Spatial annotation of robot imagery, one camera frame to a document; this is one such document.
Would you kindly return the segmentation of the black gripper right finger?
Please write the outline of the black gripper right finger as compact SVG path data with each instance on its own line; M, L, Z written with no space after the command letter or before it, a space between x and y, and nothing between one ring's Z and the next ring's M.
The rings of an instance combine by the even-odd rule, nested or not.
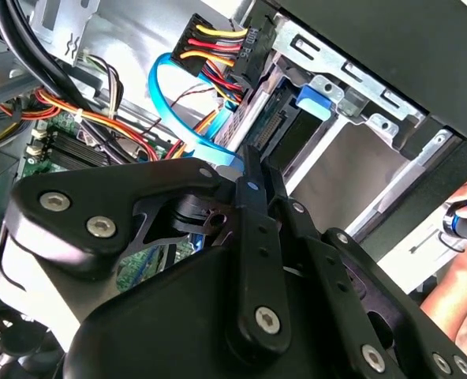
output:
M319 233L282 175L261 163L283 260L304 275L324 318L321 344L336 378L467 378L467 357L343 230Z

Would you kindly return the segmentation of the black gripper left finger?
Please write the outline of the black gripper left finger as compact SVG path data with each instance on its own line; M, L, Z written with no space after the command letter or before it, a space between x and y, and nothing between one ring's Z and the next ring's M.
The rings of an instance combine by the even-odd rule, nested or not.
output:
M225 246L241 208L268 214L258 152L238 167L197 158L23 178L0 237L0 298L43 322L69 351L85 320L118 297L121 259L188 233Z

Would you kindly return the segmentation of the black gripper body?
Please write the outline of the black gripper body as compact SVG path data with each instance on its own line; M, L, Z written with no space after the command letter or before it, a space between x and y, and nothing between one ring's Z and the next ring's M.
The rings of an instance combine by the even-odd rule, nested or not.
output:
M275 216L241 208L225 246L110 300L81 325L66 378L336 378L317 295L283 260Z

